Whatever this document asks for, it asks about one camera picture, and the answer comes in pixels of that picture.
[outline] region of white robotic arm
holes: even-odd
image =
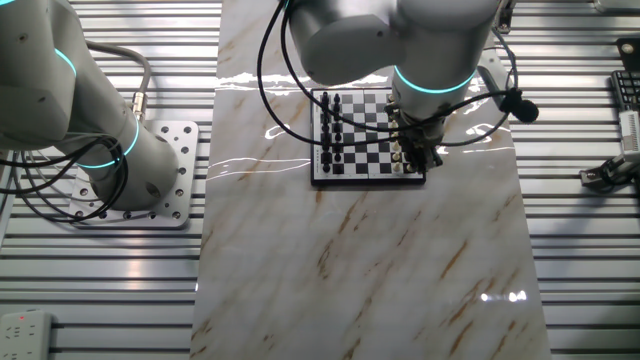
[[[407,158],[426,172],[441,164],[435,147],[444,138],[446,110],[464,99],[499,6],[496,0],[289,0],[283,21],[290,21],[303,68],[319,83],[347,83],[395,65],[390,115],[407,129],[399,140]],[[490,72],[480,70],[490,90],[499,90]],[[494,99],[532,122],[537,108],[520,95],[514,91],[505,104]]]

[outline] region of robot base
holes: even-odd
[[[95,218],[75,226],[85,230],[103,229],[181,229],[189,221],[191,192],[198,145],[198,125],[191,121],[146,121],[146,128],[166,139],[178,156],[179,175],[171,191],[158,204],[148,211],[109,210],[104,218]],[[78,199],[96,199],[88,183],[89,177],[78,170],[73,197]],[[72,200],[69,213],[89,214],[102,205],[102,202],[83,202]]]

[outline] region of marble surface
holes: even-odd
[[[508,128],[440,149],[445,165],[422,187],[317,191],[309,145],[275,127],[255,83],[274,8],[223,5],[191,358],[549,359]],[[271,104],[307,135],[309,103],[275,40]],[[389,74],[349,86],[385,86]],[[486,89],[474,79],[469,91]],[[498,118],[493,102],[462,109],[447,139]]]

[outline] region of chessboard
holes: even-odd
[[[313,89],[311,93],[345,119],[380,128],[392,127],[384,111],[390,88]],[[426,174],[412,171],[396,142],[335,146],[336,143],[384,139],[390,134],[336,121],[314,103],[311,103],[311,133],[314,140],[325,144],[311,145],[313,186],[420,185],[426,181]]]

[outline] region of cable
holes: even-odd
[[[507,44],[506,40],[504,39],[504,36],[500,34],[500,31],[498,31],[498,29],[494,27],[491,29],[491,31],[496,36],[496,38],[498,38],[498,41],[500,41],[500,44],[502,45],[502,47],[504,47],[504,50],[507,52],[507,56],[509,57],[509,61],[511,62],[511,69],[513,70],[513,87],[518,89],[520,82],[519,82],[518,61],[516,58],[516,54],[514,54],[513,51],[511,51],[509,44]]]
[[[494,126],[491,130],[487,131],[485,134],[480,135],[476,138],[473,138],[471,140],[467,140],[467,141],[461,141],[461,142],[443,142],[440,144],[440,146],[448,146],[448,147],[460,147],[460,146],[467,146],[467,145],[472,145],[475,144],[477,142],[480,142],[486,138],[488,138],[489,136],[493,135],[496,131],[498,131],[500,129],[500,127],[507,121],[507,119],[509,119],[509,113],[504,114],[504,116],[502,117],[502,119],[500,119],[500,121],[498,121],[498,124],[496,124],[496,126]]]
[[[151,64],[149,64],[149,60],[147,60],[147,58],[142,56],[140,53],[130,49],[107,44],[99,44],[88,40],[87,47],[89,48],[89,50],[128,57],[142,65],[142,67],[144,68],[144,74],[142,75],[142,82],[140,83],[138,92],[147,92],[147,89],[149,88],[149,82],[151,81]]]
[[[71,161],[69,161],[62,168],[62,170],[58,174],[56,174],[53,178],[51,178],[51,180],[45,182],[44,184],[29,188],[29,189],[20,189],[20,188],[17,188],[16,190],[0,189],[0,193],[2,193],[2,194],[10,194],[10,195],[25,195],[25,194],[30,194],[30,193],[33,193],[33,192],[37,192],[37,191],[46,189],[47,187],[55,184],[58,180],[60,180],[60,178],[62,178],[67,173],[67,171],[69,171],[69,169],[71,169],[71,167],[73,165],[75,165],[75,163],[78,160],[80,160],[80,158],[82,158],[82,156],[84,156],[89,150],[91,150],[94,146],[99,144],[101,141],[104,141],[104,140],[102,138],[96,139],[95,141],[93,141],[90,144],[80,148],[79,150],[76,150],[76,151],[70,153],[69,155],[72,155],[71,156]],[[17,168],[30,169],[30,168],[38,167],[38,166],[33,166],[33,165],[36,165],[36,164],[28,164],[28,163],[24,163],[24,162],[23,163],[8,162],[8,163],[10,163],[9,166],[17,167]]]
[[[260,44],[260,50],[258,51],[258,70],[257,70],[257,77],[258,77],[258,88],[260,89],[260,97],[262,98],[262,102],[264,103],[265,108],[267,109],[267,112],[269,112],[269,115],[271,115],[271,118],[273,118],[273,120],[276,122],[276,124],[278,124],[278,126],[280,126],[280,128],[287,133],[288,135],[294,137],[297,140],[300,140],[302,142],[308,143],[308,144],[313,144],[313,145],[325,145],[320,141],[316,141],[316,140],[312,140],[312,139],[308,139],[304,136],[301,136],[299,134],[297,134],[295,131],[289,129],[283,122],[282,120],[280,120],[280,118],[278,117],[278,115],[276,115],[276,113],[273,111],[273,109],[271,108],[271,104],[269,103],[269,100],[267,99],[267,94],[265,92],[264,89],[264,83],[262,81],[262,63],[263,63],[263,59],[264,59],[264,52],[265,49],[267,47],[267,41],[269,40],[269,37],[271,35],[271,32],[273,31],[273,27],[275,26],[275,23],[278,19],[278,15],[280,14],[280,11],[282,10],[282,8],[284,7],[284,0],[280,1],[278,3],[278,7],[276,9],[276,11],[273,14],[273,17],[271,18],[271,21],[269,22],[269,25],[267,26],[267,31],[264,34],[264,37],[262,38],[262,43]],[[368,140],[368,141],[359,141],[359,142],[353,142],[353,143],[331,143],[331,146],[337,146],[337,147],[346,147],[346,146],[357,146],[357,145],[367,145],[367,144],[376,144],[376,143],[383,143],[383,142],[388,142],[388,141],[395,141],[397,140],[397,137],[389,137],[389,138],[385,138],[385,139],[379,139],[379,140]]]
[[[326,111],[329,115],[335,117],[338,120],[341,120],[347,124],[353,125],[355,127],[361,128],[361,129],[366,129],[366,130],[370,130],[370,131],[377,131],[377,132],[398,132],[398,131],[407,131],[407,130],[411,130],[411,129],[416,129],[416,128],[420,128],[428,123],[434,122],[434,121],[438,121],[440,120],[442,117],[446,117],[451,115],[454,111],[463,108],[469,104],[472,104],[476,101],[480,101],[489,97],[493,97],[493,96],[499,96],[499,95],[507,95],[508,92],[506,91],[501,91],[501,92],[493,92],[493,93],[486,93],[486,94],[482,94],[476,97],[473,97],[467,101],[463,101],[455,106],[450,107],[449,109],[437,112],[436,114],[434,114],[433,116],[431,116],[428,119],[422,120],[422,121],[418,121],[414,124],[410,124],[410,125],[405,125],[405,126],[400,126],[394,129],[388,129],[388,128],[380,128],[380,127],[376,127],[376,126],[368,126],[365,124],[361,124],[361,123],[357,123],[354,122],[352,120],[349,119],[345,119],[342,116],[340,116],[340,114],[337,114],[335,112],[333,112],[331,109],[326,108],[321,102],[320,100],[316,99],[308,90],[307,88],[304,86],[304,84],[300,81],[300,79],[298,78],[298,75],[296,74],[293,65],[291,64],[291,59],[289,57],[289,51],[287,50],[287,41],[286,41],[286,30],[287,30],[287,24],[288,24],[288,20],[289,20],[289,16],[291,15],[291,11],[290,9],[285,10],[285,15],[284,18],[282,20],[282,25],[281,25],[281,29],[280,29],[280,48],[282,50],[282,56],[284,58],[285,64],[287,65],[287,69],[289,70],[289,74],[291,75],[291,77],[293,78],[293,80],[295,81],[295,83],[298,85],[298,88],[300,88],[300,90],[309,98],[309,100],[311,100],[313,103],[315,103],[317,106],[319,106],[323,111]]]
[[[393,129],[389,129],[389,128],[379,128],[379,127],[373,127],[373,126],[368,126],[365,124],[361,124],[361,123],[357,123],[354,121],[351,121],[350,119],[345,119],[344,117],[342,117],[340,114],[337,114],[335,112],[333,112],[331,109],[326,108],[321,102],[320,100],[316,99],[304,86],[304,84],[302,84],[302,82],[300,81],[300,79],[298,78],[297,74],[295,73],[295,70],[293,69],[293,65],[291,64],[291,60],[287,51],[287,45],[286,45],[286,29],[287,29],[287,25],[288,25],[288,19],[291,15],[291,9],[290,8],[286,8],[285,7],[285,3],[288,4],[287,1],[285,0],[281,0],[278,3],[278,6],[276,8],[276,11],[274,12],[271,21],[269,23],[269,26],[267,27],[267,30],[265,32],[265,35],[262,39],[262,43],[260,45],[260,51],[258,53],[258,85],[260,88],[260,95],[262,98],[262,101],[265,105],[265,107],[267,108],[267,111],[269,112],[269,114],[271,115],[271,117],[274,119],[274,121],[280,126],[280,128],[282,128],[283,131],[285,131],[287,134],[293,136],[294,138],[300,140],[300,141],[304,141],[307,143],[312,143],[312,144],[316,144],[316,145],[320,145],[317,141],[314,140],[310,140],[307,139],[303,136],[300,136],[299,134],[291,131],[288,127],[286,127],[284,125],[284,123],[277,117],[277,115],[274,113],[273,109],[271,108],[271,105],[269,104],[269,101],[266,97],[266,93],[264,91],[264,84],[262,82],[262,62],[263,62],[263,58],[264,58],[264,52],[265,52],[265,48],[266,48],[266,43],[271,35],[271,32],[273,31],[273,27],[275,26],[275,23],[277,21],[277,18],[279,16],[280,11],[282,11],[282,9],[284,8],[284,17],[282,20],[282,24],[281,24],[281,31],[280,31],[280,47],[281,47],[281,51],[284,57],[284,61],[285,64],[287,65],[287,69],[289,70],[290,75],[292,76],[292,78],[294,79],[294,81],[296,82],[296,84],[298,85],[298,87],[300,88],[300,90],[305,94],[305,96],[307,96],[313,103],[315,103],[317,106],[319,106],[324,112],[328,113],[329,115],[333,116],[336,120],[341,120],[347,124],[351,124],[355,127],[358,128],[362,128],[362,129],[366,129],[366,130],[371,130],[371,131],[377,131],[377,132],[388,132],[388,133],[392,133],[392,132],[399,132],[399,131],[406,131],[406,130],[410,130],[410,129],[414,129],[414,128],[419,128],[424,126],[425,124],[428,124],[430,122],[433,121],[437,121],[440,120],[442,117],[446,117],[448,115],[450,115],[451,113],[453,113],[454,111],[467,106],[471,103],[474,103],[476,101],[480,101],[489,97],[494,97],[494,96],[499,96],[499,95],[504,95],[506,98],[508,98],[509,96],[514,97],[514,95],[519,96],[520,94],[517,93],[517,91],[499,91],[499,92],[493,92],[493,93],[487,93],[487,94],[482,94],[476,97],[473,97],[471,99],[468,99],[464,102],[461,102],[460,104],[457,104],[455,106],[450,107],[447,110],[444,111],[440,111],[436,114],[434,114],[432,117],[416,122],[414,124],[410,124],[407,126],[401,126],[398,128],[393,128]],[[505,51],[507,52],[508,56],[509,56],[509,60],[511,62],[512,65],[512,69],[510,71],[509,74],[513,73],[514,76],[514,87],[513,89],[517,89],[518,87],[518,82],[519,82],[519,75],[518,75],[518,70],[517,70],[517,61],[516,61],[516,56],[515,54],[511,51],[511,49],[509,48],[508,44],[506,43],[506,41],[504,40],[504,37],[502,37],[502,35],[497,31],[497,29],[492,29],[492,31],[494,32],[494,34],[496,35],[496,37],[498,38],[498,40],[500,41],[501,45],[504,47]],[[505,86],[505,88],[508,89],[508,83],[509,83],[509,79],[510,79],[509,75],[507,77],[507,86]],[[505,116],[498,122],[498,124],[496,125],[496,127],[494,127],[492,130],[490,130],[489,132],[485,133],[484,135],[472,139],[472,140],[468,140],[468,141],[464,141],[464,142],[458,142],[458,143],[448,143],[448,146],[465,146],[465,145],[470,145],[479,141],[482,141],[484,139],[486,139],[488,136],[490,136],[491,134],[495,133],[508,119],[510,112],[509,111],[505,111]],[[388,138],[385,139],[386,141],[391,141],[394,140],[396,138]],[[342,146],[350,146],[352,144],[339,144]]]
[[[29,151],[29,158],[31,159],[31,162],[35,162],[35,159],[33,158],[33,152]],[[42,179],[42,181],[47,181],[46,176],[42,173],[42,170],[40,170],[40,168],[36,168],[36,172],[38,173],[38,175],[40,175],[40,178]],[[81,201],[81,202],[95,202],[95,201],[100,201],[100,199],[79,199],[76,197],[73,197],[72,195],[69,195],[67,193],[65,193],[64,191],[60,190],[59,188],[57,188],[55,185],[50,185],[49,186],[51,188],[51,190],[57,192],[58,194],[62,195],[63,197],[69,199],[69,200],[75,200],[75,201]]]
[[[14,162],[14,161],[0,160],[0,165],[19,167],[19,168],[36,168],[36,167],[56,165],[56,164],[60,164],[61,162],[64,162],[64,161],[71,160],[71,159],[73,159],[74,157],[76,157],[80,153],[82,153],[82,155],[84,155],[87,151],[91,150],[91,148],[96,146],[101,141],[102,141],[102,139],[98,138],[98,139],[88,143],[87,145],[81,147],[80,149],[78,149],[78,150],[76,150],[74,152],[71,152],[71,153],[69,153],[69,154],[67,154],[65,156],[59,157],[59,158],[57,158],[55,160],[44,161],[44,162],[33,163],[33,164],[25,164],[25,163]]]
[[[102,139],[102,144],[111,148],[113,147],[115,141],[113,141],[112,139],[108,139],[108,138],[103,138]],[[122,195],[122,192],[124,191],[124,188],[127,184],[128,181],[128,177],[129,177],[129,168],[127,165],[127,160],[126,157],[124,156],[123,152],[122,152],[122,147],[117,146],[117,148],[115,148],[114,150],[111,151],[111,155],[112,158],[114,159],[114,161],[117,162],[122,162],[122,165],[119,167],[119,170],[116,172],[116,188],[114,189],[114,191],[112,192],[110,198],[105,201],[103,203],[102,206],[100,206],[97,210],[95,210],[94,212],[92,212],[91,214],[87,215],[87,216],[77,216],[74,214],[69,214],[61,209],[59,209],[58,207],[56,207],[55,205],[53,205],[51,202],[49,202],[46,197],[44,197],[39,191],[36,191],[36,194],[38,195],[38,197],[43,200],[47,205],[49,205],[53,210],[55,210],[56,212],[58,212],[61,215],[70,217],[71,219],[60,219],[60,218],[56,218],[54,216],[51,215],[47,215],[42,213],[41,211],[39,211],[35,206],[33,206],[33,204],[31,204],[31,202],[26,198],[26,196],[24,194],[19,194],[19,196],[21,197],[21,199],[23,200],[23,202],[37,215],[52,221],[52,222],[57,222],[57,223],[76,223],[76,222],[81,222],[81,221],[85,221],[85,220],[89,220],[95,217],[100,216],[101,214],[103,214],[105,211],[107,211],[108,209],[110,209],[115,202],[120,198],[120,196]],[[14,162],[17,159],[17,154],[14,154]],[[18,180],[18,176],[16,174],[16,169],[13,168],[12,169],[12,177],[13,177],[13,181],[16,185],[17,189],[20,189],[20,183]],[[36,187],[35,183],[33,181],[33,178],[31,177],[31,173],[29,172],[29,170],[27,169],[27,173],[26,173],[27,178],[29,179],[29,182],[31,183],[32,187]]]

